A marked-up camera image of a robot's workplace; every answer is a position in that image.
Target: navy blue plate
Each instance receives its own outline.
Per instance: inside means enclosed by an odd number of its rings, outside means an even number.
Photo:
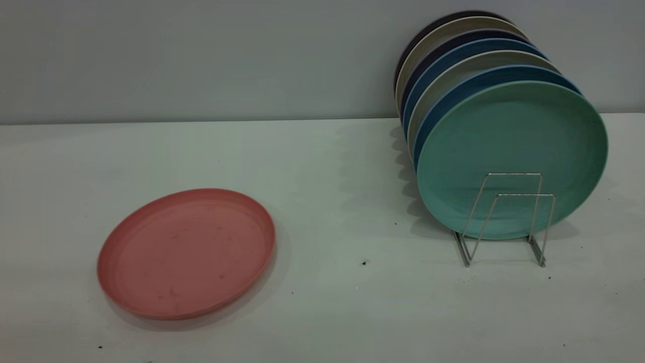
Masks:
[[[582,95],[580,90],[568,79],[562,76],[562,74],[542,67],[510,65],[492,68],[485,72],[478,73],[464,81],[461,81],[458,85],[454,86],[450,91],[443,95],[443,97],[437,101],[423,119],[414,143],[414,155],[412,158],[414,169],[417,170],[419,156],[421,155],[421,149],[423,149],[423,144],[426,141],[426,138],[430,134],[430,131],[432,131],[432,128],[446,113],[464,99],[482,90],[502,83],[514,81],[542,81],[554,83]]]
[[[536,56],[548,60],[548,58],[534,46],[513,39],[481,39],[454,48],[432,63],[432,65],[430,65],[430,67],[421,74],[414,86],[410,89],[408,99],[406,100],[403,109],[401,109],[401,124],[403,125],[404,135],[406,138],[408,137],[408,125],[410,124],[412,110],[414,110],[414,106],[417,104],[419,98],[421,98],[423,92],[425,92],[430,83],[432,83],[432,81],[434,81],[435,78],[445,70],[464,59],[494,50],[520,50],[522,52],[535,54]]]
[[[459,34],[458,36],[452,37],[449,40],[445,41],[441,45],[439,45],[435,50],[430,52],[422,61],[417,65],[417,68],[414,69],[414,72],[412,72],[412,75],[410,75],[410,78],[408,78],[408,82],[406,82],[405,87],[403,88],[403,97],[401,98],[401,104],[399,105],[399,110],[403,110],[405,106],[405,102],[408,99],[408,95],[410,94],[410,91],[412,90],[412,87],[414,84],[417,82],[419,77],[421,77],[421,74],[432,65],[437,59],[441,58],[444,54],[448,53],[449,51],[462,46],[466,43],[470,43],[472,41],[476,40],[481,40],[481,39],[512,39],[512,40],[517,40],[521,41],[523,43],[532,45],[531,42],[528,41],[528,39],[518,36],[515,33],[511,33],[506,30],[501,30],[501,29],[480,29],[480,30],[472,30],[470,32],[465,32],[462,34]]]
[[[505,17],[501,15],[497,15],[495,13],[491,12],[485,12],[483,10],[467,10],[464,12],[456,12],[453,14],[446,15],[444,17],[441,17],[432,23],[430,25],[426,26],[423,28],[414,38],[412,38],[412,41],[408,43],[408,46],[405,48],[403,53],[401,54],[401,57],[399,58],[399,63],[397,64],[397,70],[394,72],[394,89],[396,90],[397,88],[397,81],[399,80],[399,72],[401,71],[401,67],[403,67],[403,62],[405,62],[405,59],[408,57],[410,52],[414,49],[414,47],[417,45],[421,39],[423,39],[425,36],[427,36],[432,30],[435,30],[436,28],[439,28],[440,26],[447,24],[453,20],[461,19],[462,17],[471,17],[471,16],[488,16],[488,17],[496,17],[497,19],[502,19],[503,21],[507,21],[511,24],[513,24],[510,20],[506,19]]]

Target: white table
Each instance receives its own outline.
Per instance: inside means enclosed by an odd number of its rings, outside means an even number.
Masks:
[[[0,361],[640,362],[645,114],[604,119],[606,172],[552,229],[546,268],[522,242],[465,268],[396,119],[0,127]],[[198,187],[269,210],[270,270],[206,318],[122,312],[97,284],[103,241]]]

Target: mint green plate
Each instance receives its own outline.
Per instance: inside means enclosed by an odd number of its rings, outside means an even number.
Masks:
[[[441,223],[463,232],[489,172],[540,172],[542,193],[556,196],[552,225],[591,194],[607,162],[607,132],[579,94],[540,81],[518,81],[476,93],[452,108],[426,139],[417,169],[419,192]],[[477,237],[497,193],[535,193],[538,179],[491,176],[466,235]],[[550,198],[540,198],[535,232],[546,228]],[[535,198],[504,197],[482,236],[527,236]]]

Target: plate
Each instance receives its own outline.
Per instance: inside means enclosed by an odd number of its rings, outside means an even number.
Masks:
[[[557,197],[555,224],[594,190],[607,162],[604,124],[576,92],[540,81],[504,83],[478,92],[434,126],[419,157],[417,181],[428,210],[444,225],[463,231],[485,175],[540,172],[543,193]],[[466,235],[476,237],[496,193],[532,193],[527,176],[491,177]],[[550,198],[540,198],[535,231],[546,228]],[[527,236],[535,198],[501,198],[484,239]]]
[[[461,81],[458,85],[454,86],[450,91],[443,95],[423,119],[423,122],[419,127],[417,137],[414,140],[414,154],[412,155],[414,169],[417,169],[419,155],[421,154],[421,149],[423,148],[426,138],[432,131],[432,128],[446,113],[448,113],[448,111],[459,104],[459,102],[477,92],[495,85],[514,81],[550,82],[566,87],[582,95],[580,90],[573,85],[571,81],[562,76],[562,74],[530,65],[497,67],[471,76],[470,78]]]
[[[428,25],[425,28],[423,28],[416,36],[414,36],[412,41],[410,41],[410,43],[408,43],[408,46],[405,48],[405,50],[403,50],[403,53],[401,54],[401,57],[399,58],[399,62],[397,63],[397,70],[396,70],[396,72],[394,72],[394,89],[396,89],[397,79],[399,78],[399,72],[401,71],[401,67],[403,66],[403,62],[408,57],[408,54],[410,54],[410,52],[412,51],[414,46],[417,45],[417,43],[421,39],[423,39],[430,32],[432,32],[436,28],[439,28],[443,24],[449,23],[449,22],[451,22],[453,20],[461,19],[462,17],[472,17],[472,16],[496,17],[497,19],[502,19],[503,21],[506,21],[506,22],[512,24],[512,22],[510,20],[506,19],[505,17],[503,17],[501,15],[491,13],[491,12],[482,11],[482,10],[467,10],[467,11],[464,11],[464,12],[456,12],[456,13],[448,14],[448,15],[446,15],[444,17],[441,17],[441,18],[433,21],[432,23],[430,23],[430,25]]]
[[[214,311],[260,277],[275,227],[255,200],[194,189],[155,200],[121,222],[97,264],[103,291],[123,309],[175,320]]]
[[[406,103],[406,100],[408,99],[410,90],[417,82],[419,77],[421,77],[421,74],[423,74],[423,72],[426,69],[428,69],[428,67],[430,67],[432,63],[434,63],[437,59],[441,58],[443,55],[445,55],[446,53],[450,52],[451,50],[457,47],[460,47],[472,41],[478,41],[482,39],[512,39],[526,44],[531,44],[528,40],[524,39],[521,36],[518,36],[517,34],[507,32],[505,30],[495,30],[495,29],[473,30],[471,32],[465,32],[463,34],[459,34],[458,36],[454,36],[450,38],[449,40],[441,43],[441,45],[439,45],[435,50],[433,50],[425,58],[423,58],[423,60],[419,63],[419,65],[417,65],[417,68],[415,68],[412,74],[410,75],[410,78],[408,78],[408,81],[406,82],[405,87],[403,88],[401,104],[399,105],[399,110],[401,110],[401,114],[403,114],[404,112],[404,105]]]
[[[421,121],[428,114],[434,104],[464,79],[485,70],[501,67],[504,65],[534,65],[558,70],[548,60],[529,52],[518,50],[494,50],[469,57],[439,74],[432,83],[421,94],[418,102],[412,109],[410,122],[408,124],[408,150],[410,156],[414,154],[414,140],[417,137]]]
[[[474,16],[474,17],[463,17],[457,20],[453,20],[449,23],[446,23],[439,28],[436,28],[430,32],[427,36],[423,37],[415,46],[412,48],[412,51],[406,59],[403,61],[401,66],[401,71],[399,72],[399,78],[397,79],[397,85],[395,88],[395,99],[397,104],[397,110],[401,104],[401,96],[403,93],[403,87],[405,83],[410,78],[410,74],[417,68],[417,65],[423,60],[423,58],[430,53],[432,50],[437,48],[441,43],[446,40],[457,36],[461,33],[469,32],[471,30],[478,29],[500,29],[506,30],[511,33],[515,33],[518,36],[526,37],[521,30],[519,30],[515,25],[497,19],[495,17],[486,17],[486,16]]]
[[[520,50],[522,52],[532,53],[536,56],[547,59],[547,57],[534,46],[525,43],[525,41],[517,41],[513,39],[481,39],[454,48],[423,70],[414,85],[410,87],[410,93],[402,99],[404,103],[401,107],[401,123],[403,125],[406,139],[408,137],[408,125],[410,124],[412,110],[430,83],[432,83],[432,81],[434,81],[445,70],[464,59],[476,56],[477,54],[492,52],[494,50]]]

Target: wall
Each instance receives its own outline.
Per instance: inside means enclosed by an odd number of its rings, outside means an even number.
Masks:
[[[601,112],[645,111],[641,0],[5,0],[0,123],[393,116],[409,39],[469,8]]]

